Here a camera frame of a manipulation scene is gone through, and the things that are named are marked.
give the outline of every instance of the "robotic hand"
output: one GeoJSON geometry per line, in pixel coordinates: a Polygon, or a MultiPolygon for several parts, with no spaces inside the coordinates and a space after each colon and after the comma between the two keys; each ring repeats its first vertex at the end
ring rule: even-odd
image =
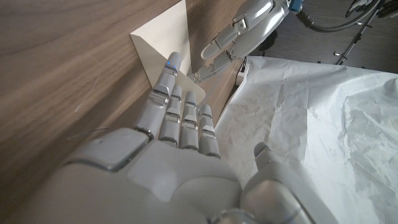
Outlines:
{"type": "Polygon", "coordinates": [[[210,107],[174,86],[172,53],[135,129],[79,148],[13,217],[18,223],[337,223],[272,151],[254,149],[259,172],[244,190],[220,160],[210,107]]]}
{"type": "MultiPolygon", "coordinates": [[[[354,0],[347,10],[346,17],[349,17],[354,11],[365,11],[372,2],[373,0],[354,0]]],[[[398,16],[398,0],[384,1],[377,15],[379,18],[393,18],[398,16]]]]}
{"type": "Polygon", "coordinates": [[[218,33],[203,49],[201,57],[208,59],[232,43],[231,47],[220,53],[209,66],[203,66],[188,77],[195,83],[200,83],[233,60],[244,58],[279,26],[289,9],[298,11],[300,6],[301,0],[247,0],[238,9],[232,25],[218,33]]]}

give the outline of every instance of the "wooden panel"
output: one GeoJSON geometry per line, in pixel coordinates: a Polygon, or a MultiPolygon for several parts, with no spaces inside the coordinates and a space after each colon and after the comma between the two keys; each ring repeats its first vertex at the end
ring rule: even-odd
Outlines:
{"type": "MultiPolygon", "coordinates": [[[[177,2],[0,3],[0,222],[79,144],[132,126],[150,85],[129,33],[177,2]]],[[[242,2],[187,0],[193,70],[242,2]]]]}

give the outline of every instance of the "white robotic hand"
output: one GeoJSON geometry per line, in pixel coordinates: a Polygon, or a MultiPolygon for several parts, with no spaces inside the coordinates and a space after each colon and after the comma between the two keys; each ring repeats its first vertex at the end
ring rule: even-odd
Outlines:
{"type": "Polygon", "coordinates": [[[289,13],[291,0],[247,0],[238,9],[231,25],[225,27],[203,49],[208,59],[232,43],[209,66],[203,66],[188,77],[196,83],[212,77],[237,58],[244,58],[261,44],[289,13]]]}
{"type": "Polygon", "coordinates": [[[79,148],[17,211],[16,223],[336,223],[317,195],[260,143],[242,191],[222,162],[210,107],[174,86],[173,53],[135,129],[79,148]]]}

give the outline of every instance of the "white plastic cover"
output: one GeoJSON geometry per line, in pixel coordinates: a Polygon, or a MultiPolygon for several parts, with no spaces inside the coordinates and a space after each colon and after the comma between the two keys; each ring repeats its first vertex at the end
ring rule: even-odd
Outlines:
{"type": "Polygon", "coordinates": [[[216,126],[242,185],[261,141],[340,223],[398,223],[397,74],[248,57],[249,74],[216,126]]]}

